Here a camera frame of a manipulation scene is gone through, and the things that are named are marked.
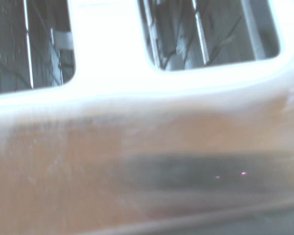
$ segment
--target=reflective metal surface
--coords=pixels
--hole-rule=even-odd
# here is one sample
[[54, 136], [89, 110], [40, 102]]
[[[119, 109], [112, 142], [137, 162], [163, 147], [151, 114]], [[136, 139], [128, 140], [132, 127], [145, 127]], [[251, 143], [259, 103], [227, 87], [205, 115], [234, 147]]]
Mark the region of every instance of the reflective metal surface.
[[171, 74], [135, 1], [72, 1], [73, 81], [0, 96], [0, 234], [294, 234], [294, 1], [272, 2], [276, 59]]

